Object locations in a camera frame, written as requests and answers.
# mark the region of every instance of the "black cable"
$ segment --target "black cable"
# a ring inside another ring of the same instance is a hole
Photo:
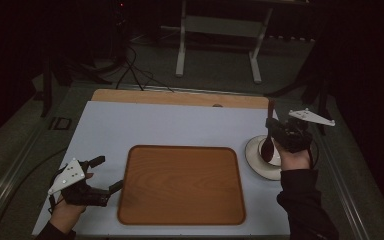
[[[129,67],[126,69],[126,71],[123,73],[123,75],[121,75],[121,77],[120,77],[120,79],[118,80],[118,82],[117,82],[117,85],[115,86],[115,89],[118,89],[118,87],[119,87],[119,85],[120,85],[120,83],[121,83],[121,81],[123,80],[123,78],[126,76],[126,74],[131,70],[131,67],[132,67],[132,65],[135,63],[135,61],[136,61],[136,51],[135,50],[133,50],[133,48],[131,48],[131,47],[128,47],[129,49],[131,49],[132,51],[133,51],[133,60],[132,60],[132,62],[131,62],[131,64],[127,64]]]
[[[18,186],[14,189],[14,191],[12,191],[12,194],[11,196],[9,197],[4,209],[2,210],[2,213],[0,214],[0,223],[2,221],[2,219],[4,218],[4,214],[5,212],[8,210],[8,207],[11,203],[11,201],[14,199],[14,196],[16,195],[17,191],[20,189],[20,187],[23,185],[23,183],[30,177],[30,175],[36,171],[36,169],[38,169],[40,166],[42,166],[42,164],[44,164],[45,162],[49,161],[49,159],[57,156],[58,154],[66,151],[68,149],[68,147],[65,147],[57,152],[55,152],[54,154],[52,154],[51,156],[45,158],[44,160],[42,160],[41,162],[39,162],[39,164],[37,164],[33,169],[31,169],[26,176],[24,176],[24,178],[21,180],[21,182],[18,184]]]
[[[133,53],[135,54],[135,57],[136,57],[136,56],[137,56],[136,51],[135,51],[132,47],[128,47],[128,48],[129,48],[130,50],[133,51]],[[166,88],[167,88],[168,90],[170,90],[171,92],[174,92],[169,86],[167,86],[166,84],[164,84],[164,83],[162,83],[162,82],[156,80],[156,79],[154,78],[154,74],[153,74],[153,73],[151,73],[151,72],[149,72],[149,71],[143,71],[143,70],[139,69],[138,67],[136,67],[136,66],[134,65],[134,62],[129,63],[129,60],[128,60],[128,59],[127,59],[127,64],[128,64],[130,67],[135,68],[136,70],[138,70],[138,71],[139,71],[142,75],[144,75],[145,77],[149,78],[149,81],[147,81],[147,82],[144,84],[144,86],[142,87],[142,86],[140,86],[139,81],[136,79],[136,75],[134,74],[133,69],[131,69],[131,71],[132,71],[132,73],[133,73],[133,75],[134,75],[134,77],[135,77],[135,81],[136,81],[136,83],[139,85],[139,87],[142,89],[142,91],[143,91],[144,88],[148,85],[149,82],[154,81],[154,82],[156,82],[156,83],[158,83],[158,84],[160,84],[160,85],[166,87]]]
[[[53,185],[54,182],[55,182],[55,179],[58,177],[58,175],[60,175],[60,174],[64,171],[64,169],[65,169],[65,168],[61,168],[61,169],[58,170],[56,173],[54,173],[54,175],[53,175],[52,178],[51,178],[51,182],[50,182],[50,184],[49,184],[49,188],[52,187],[52,185]],[[49,204],[51,205],[51,207],[48,209],[48,212],[49,212],[50,214],[52,214],[52,212],[54,211],[55,206],[57,206],[59,202],[58,202],[58,203],[55,203],[55,197],[54,197],[54,194],[49,195],[48,200],[49,200]]]
[[[308,148],[307,150],[308,150],[308,154],[310,155],[310,161],[311,161],[311,166],[310,166],[310,168],[311,169],[313,169],[315,166],[316,166],[316,164],[319,162],[319,156],[320,156],[320,149],[319,149],[319,145],[317,144],[317,142],[316,141],[313,141],[314,142],[314,145],[316,146],[316,152],[317,152],[317,154],[316,154],[316,158],[315,158],[315,160],[314,160],[314,158],[313,158],[313,152],[311,151],[311,149],[310,148]]]
[[[61,197],[61,199],[57,203],[51,202],[51,206],[48,208],[48,212],[52,215],[52,213],[54,212],[55,207],[58,204],[60,204],[62,201],[64,201],[64,198]]]

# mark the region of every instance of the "dark background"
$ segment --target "dark background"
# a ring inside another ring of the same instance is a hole
[[[178,24],[180,1],[126,1],[128,11],[121,18],[96,2],[0,1],[0,126],[35,94],[31,79],[42,72],[42,39],[72,59],[92,64],[94,57],[119,54],[110,42],[120,19],[128,19],[136,31],[154,34],[160,24]],[[343,9],[333,14],[292,7],[276,11],[268,33],[286,40],[317,38],[304,67],[328,79],[329,92],[384,195],[384,1],[330,3]]]

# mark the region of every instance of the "tray rim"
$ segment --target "tray rim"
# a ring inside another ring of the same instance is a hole
[[[128,170],[128,167],[129,167],[130,157],[131,157],[133,150],[135,150],[137,148],[143,148],[143,147],[146,147],[146,148],[167,148],[167,149],[199,149],[199,148],[222,149],[222,150],[227,150],[230,153],[232,153],[232,155],[234,156],[234,160],[235,160],[234,161],[235,169],[236,169],[235,172],[236,172],[239,191],[240,191],[240,204],[241,204],[241,209],[242,209],[242,213],[243,213],[242,218],[239,219],[237,222],[223,223],[223,224],[217,224],[217,223],[200,223],[200,224],[197,224],[197,223],[179,223],[179,224],[176,224],[176,223],[125,223],[125,222],[123,222],[123,220],[120,217],[121,202],[123,201],[123,192],[124,192],[124,187],[123,187],[120,191],[120,198],[119,198],[118,206],[117,206],[117,219],[121,224],[126,225],[126,226],[141,226],[141,225],[142,226],[238,226],[238,225],[241,225],[245,222],[246,217],[247,217],[247,212],[246,212],[245,198],[244,198],[244,194],[243,194],[241,174],[239,171],[238,157],[237,157],[235,150],[233,150],[230,147],[222,147],[222,146],[182,146],[182,145],[137,144],[137,145],[134,145],[133,147],[131,147],[129,149],[129,153],[127,156],[127,162],[126,162],[126,168],[125,168],[125,175],[124,175],[124,179],[123,179],[124,182],[126,182],[126,179],[128,176],[128,175],[126,175],[126,172]]]

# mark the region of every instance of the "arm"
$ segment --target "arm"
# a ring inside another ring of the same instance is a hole
[[[321,206],[321,193],[316,189],[316,170],[310,170],[308,151],[285,151],[279,144],[281,184],[278,203],[288,213],[291,240],[339,239],[338,231]]]
[[[92,173],[86,173],[86,178],[91,178],[92,176]],[[58,203],[52,212],[51,219],[35,240],[73,240],[76,237],[76,232],[72,229],[85,210],[86,206],[68,204],[60,195]]]

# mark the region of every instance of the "wooden table edge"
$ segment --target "wooden table edge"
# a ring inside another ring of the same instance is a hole
[[[266,97],[244,96],[218,93],[186,93],[165,91],[137,91],[97,89],[92,101],[124,102],[144,104],[167,104],[185,106],[208,106],[229,108],[267,109]]]

